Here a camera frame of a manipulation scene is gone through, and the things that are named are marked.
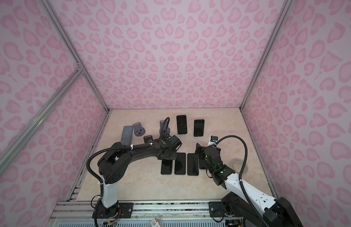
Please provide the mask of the grey edged phone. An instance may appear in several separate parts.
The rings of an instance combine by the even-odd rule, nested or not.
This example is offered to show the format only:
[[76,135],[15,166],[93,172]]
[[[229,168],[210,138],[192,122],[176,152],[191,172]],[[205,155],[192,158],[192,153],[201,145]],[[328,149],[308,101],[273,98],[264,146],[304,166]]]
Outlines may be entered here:
[[199,161],[199,169],[202,169],[202,170],[208,169],[207,157],[205,155],[199,154],[198,161]]

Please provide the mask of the blue edged phone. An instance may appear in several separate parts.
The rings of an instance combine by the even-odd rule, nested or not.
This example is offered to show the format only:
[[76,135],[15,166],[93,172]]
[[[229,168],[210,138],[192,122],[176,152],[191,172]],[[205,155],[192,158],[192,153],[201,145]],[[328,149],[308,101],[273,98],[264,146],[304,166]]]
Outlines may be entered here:
[[188,176],[199,175],[198,156],[194,153],[187,154],[187,175]]

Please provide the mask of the phone green edge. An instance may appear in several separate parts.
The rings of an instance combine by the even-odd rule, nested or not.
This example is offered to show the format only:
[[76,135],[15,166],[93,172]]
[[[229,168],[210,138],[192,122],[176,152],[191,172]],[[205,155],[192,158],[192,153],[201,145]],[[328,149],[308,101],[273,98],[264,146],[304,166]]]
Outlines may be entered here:
[[186,174],[186,154],[185,153],[177,153],[174,173],[175,175]]

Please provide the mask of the phone white stand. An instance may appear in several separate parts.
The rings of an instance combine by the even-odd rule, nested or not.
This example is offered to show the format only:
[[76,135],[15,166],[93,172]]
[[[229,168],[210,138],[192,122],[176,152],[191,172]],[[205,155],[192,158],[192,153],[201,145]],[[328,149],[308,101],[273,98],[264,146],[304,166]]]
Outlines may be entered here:
[[186,115],[178,115],[176,117],[177,123],[177,134],[183,135],[187,134],[187,117]]
[[193,125],[193,136],[194,137],[203,137],[204,136],[204,119],[195,119]]

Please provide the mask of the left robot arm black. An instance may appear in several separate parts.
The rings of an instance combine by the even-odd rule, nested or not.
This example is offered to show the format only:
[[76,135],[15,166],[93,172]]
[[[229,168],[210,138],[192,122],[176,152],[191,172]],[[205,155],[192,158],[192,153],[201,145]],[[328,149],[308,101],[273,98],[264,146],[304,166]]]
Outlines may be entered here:
[[87,171],[100,184],[100,196],[95,205],[92,218],[118,218],[120,205],[118,184],[125,175],[130,163],[156,157],[159,160],[175,160],[182,142],[175,135],[167,139],[149,140],[147,143],[125,146],[120,142],[91,155],[87,162]]

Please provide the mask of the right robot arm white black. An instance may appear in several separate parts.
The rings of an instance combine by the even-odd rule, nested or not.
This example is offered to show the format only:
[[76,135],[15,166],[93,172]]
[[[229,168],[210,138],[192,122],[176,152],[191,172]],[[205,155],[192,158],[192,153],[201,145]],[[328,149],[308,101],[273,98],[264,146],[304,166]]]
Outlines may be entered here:
[[224,164],[220,148],[197,143],[195,154],[206,165],[216,185],[229,191],[210,212],[211,217],[242,217],[257,227],[303,226],[287,199],[267,195]]

